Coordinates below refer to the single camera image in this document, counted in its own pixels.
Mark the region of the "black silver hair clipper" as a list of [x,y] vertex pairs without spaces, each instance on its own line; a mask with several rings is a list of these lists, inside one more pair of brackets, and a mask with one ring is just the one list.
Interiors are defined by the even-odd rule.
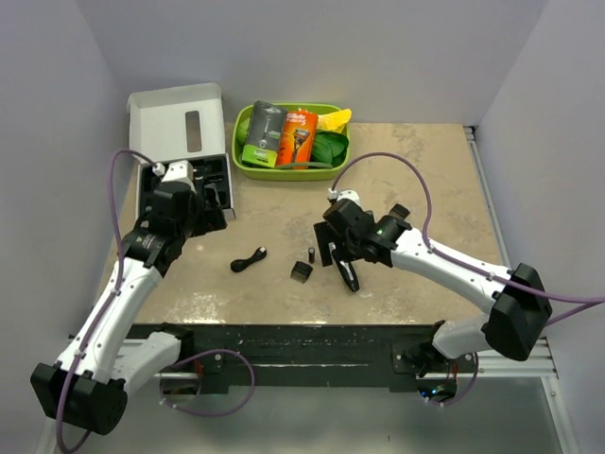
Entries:
[[338,248],[335,243],[329,245],[330,252],[334,263],[340,272],[341,278],[348,289],[352,292],[360,290],[358,276],[354,269],[354,266],[350,260],[343,254],[341,248]]

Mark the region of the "black comb guard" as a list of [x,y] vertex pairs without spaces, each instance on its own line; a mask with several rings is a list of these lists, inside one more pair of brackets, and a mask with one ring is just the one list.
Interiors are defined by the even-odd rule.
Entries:
[[296,282],[304,284],[311,276],[312,271],[313,267],[310,264],[302,261],[296,261],[291,270],[290,278]]
[[410,211],[405,208],[402,204],[395,203],[393,207],[389,210],[389,214],[394,218],[398,218],[399,220],[406,220],[407,217],[410,215]]

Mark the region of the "white clipper kit box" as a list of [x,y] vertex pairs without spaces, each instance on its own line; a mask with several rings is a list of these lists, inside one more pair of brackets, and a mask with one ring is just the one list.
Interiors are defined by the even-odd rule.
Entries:
[[214,183],[223,213],[235,219],[221,89],[215,82],[133,93],[127,102],[130,147],[168,165],[187,160]]

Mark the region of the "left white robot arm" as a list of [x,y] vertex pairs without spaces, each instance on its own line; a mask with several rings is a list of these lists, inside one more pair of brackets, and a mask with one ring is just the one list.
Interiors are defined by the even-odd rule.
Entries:
[[89,318],[53,364],[38,364],[30,376],[46,416],[106,435],[117,426],[130,394],[153,375],[167,366],[185,371],[194,364],[193,332],[172,323],[162,323],[134,353],[118,353],[185,241],[226,226],[214,183],[157,185],[146,212],[123,238],[124,256]]

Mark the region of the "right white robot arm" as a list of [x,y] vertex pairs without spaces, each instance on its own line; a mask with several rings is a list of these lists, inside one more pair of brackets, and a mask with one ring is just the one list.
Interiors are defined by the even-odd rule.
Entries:
[[426,245],[408,215],[401,204],[375,219],[354,200],[333,202],[314,226],[322,264],[336,265],[349,279],[356,277],[355,260],[410,271],[480,309],[479,316],[466,321],[435,323],[428,339],[404,353],[417,367],[440,372],[455,358],[487,350],[527,360],[552,314],[539,273],[526,264],[511,271],[458,251],[446,259],[448,248]]

